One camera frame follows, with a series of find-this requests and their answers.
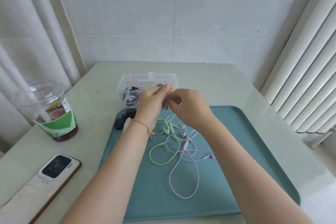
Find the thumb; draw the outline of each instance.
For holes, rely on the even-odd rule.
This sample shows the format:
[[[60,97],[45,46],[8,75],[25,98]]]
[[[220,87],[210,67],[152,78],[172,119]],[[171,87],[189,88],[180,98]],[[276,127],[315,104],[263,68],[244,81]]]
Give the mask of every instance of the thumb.
[[[175,103],[174,101],[172,100],[169,100],[168,101],[168,105],[170,107],[170,109],[177,115],[179,116],[179,109],[180,109],[180,105],[178,105],[177,103]]]
[[[155,95],[163,101],[164,98],[166,97],[169,89],[170,89],[170,85],[166,83],[164,86],[161,87],[159,92]]]

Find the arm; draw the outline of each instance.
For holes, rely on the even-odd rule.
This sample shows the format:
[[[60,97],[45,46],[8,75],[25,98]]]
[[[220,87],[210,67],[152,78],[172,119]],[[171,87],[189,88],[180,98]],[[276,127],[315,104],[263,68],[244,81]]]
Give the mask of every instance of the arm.
[[[154,129],[162,101],[170,89],[173,86],[166,84],[144,91],[134,119]],[[60,223],[122,223],[148,136],[144,125],[131,122]]]
[[[246,223],[313,223],[212,114],[198,91],[178,89],[170,98],[173,112],[213,150]]]

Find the floor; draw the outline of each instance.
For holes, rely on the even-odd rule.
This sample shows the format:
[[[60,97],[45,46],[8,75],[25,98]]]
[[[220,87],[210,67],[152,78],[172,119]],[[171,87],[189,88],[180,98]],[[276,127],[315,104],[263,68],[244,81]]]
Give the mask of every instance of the floor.
[[[336,177],[336,157],[331,154],[323,144],[319,144],[314,150],[308,145],[307,147],[314,157]]]

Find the smartphone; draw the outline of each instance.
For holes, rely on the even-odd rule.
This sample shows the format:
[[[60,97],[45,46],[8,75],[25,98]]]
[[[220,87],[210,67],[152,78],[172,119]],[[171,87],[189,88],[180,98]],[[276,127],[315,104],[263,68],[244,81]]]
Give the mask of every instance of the smartphone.
[[[34,223],[81,166],[57,154],[0,209],[0,223]]]

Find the forearm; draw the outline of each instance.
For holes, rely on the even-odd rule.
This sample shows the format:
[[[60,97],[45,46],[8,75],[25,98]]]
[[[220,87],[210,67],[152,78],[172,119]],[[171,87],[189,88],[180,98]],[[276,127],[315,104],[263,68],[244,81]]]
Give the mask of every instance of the forearm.
[[[122,223],[148,135],[142,124],[129,124],[61,224]]]
[[[215,117],[199,129],[212,148],[241,213],[251,223],[312,223]]]

